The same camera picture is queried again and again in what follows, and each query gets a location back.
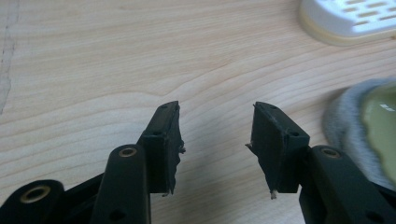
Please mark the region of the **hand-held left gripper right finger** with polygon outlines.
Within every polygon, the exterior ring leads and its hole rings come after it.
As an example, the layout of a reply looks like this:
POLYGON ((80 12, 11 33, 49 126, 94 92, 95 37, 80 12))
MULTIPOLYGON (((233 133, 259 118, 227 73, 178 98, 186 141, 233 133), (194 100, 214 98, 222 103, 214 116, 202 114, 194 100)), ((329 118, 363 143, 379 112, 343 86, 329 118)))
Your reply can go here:
POLYGON ((309 141, 310 136, 279 107, 255 103, 247 147, 258 158, 272 198, 298 191, 299 162, 309 141))

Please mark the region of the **grey bowl with green contents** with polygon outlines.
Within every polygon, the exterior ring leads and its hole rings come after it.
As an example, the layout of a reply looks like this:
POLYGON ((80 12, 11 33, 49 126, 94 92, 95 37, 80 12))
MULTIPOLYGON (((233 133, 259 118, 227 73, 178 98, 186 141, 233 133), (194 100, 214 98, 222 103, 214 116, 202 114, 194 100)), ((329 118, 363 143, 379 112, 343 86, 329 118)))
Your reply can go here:
POLYGON ((323 132, 366 177, 396 191, 396 77, 363 81, 326 109, 323 132))

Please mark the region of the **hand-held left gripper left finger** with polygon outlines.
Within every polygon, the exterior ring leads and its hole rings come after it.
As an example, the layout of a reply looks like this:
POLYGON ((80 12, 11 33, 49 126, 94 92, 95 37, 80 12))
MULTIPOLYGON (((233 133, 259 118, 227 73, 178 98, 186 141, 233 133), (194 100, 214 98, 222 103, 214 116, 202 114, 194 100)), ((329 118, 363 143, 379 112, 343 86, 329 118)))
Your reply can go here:
POLYGON ((179 155, 185 152, 179 111, 178 101, 160 105, 137 141, 146 150, 150 193, 174 193, 179 155))

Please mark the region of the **white slotted plastic tray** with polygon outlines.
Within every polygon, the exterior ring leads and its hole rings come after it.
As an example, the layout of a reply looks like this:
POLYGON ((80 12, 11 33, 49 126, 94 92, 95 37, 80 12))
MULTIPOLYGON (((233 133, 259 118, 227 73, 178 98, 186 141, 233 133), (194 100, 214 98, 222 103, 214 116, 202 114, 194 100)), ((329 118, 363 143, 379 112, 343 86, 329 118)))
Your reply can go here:
POLYGON ((396 0, 301 0, 299 21, 315 39, 335 45, 396 37, 396 0))

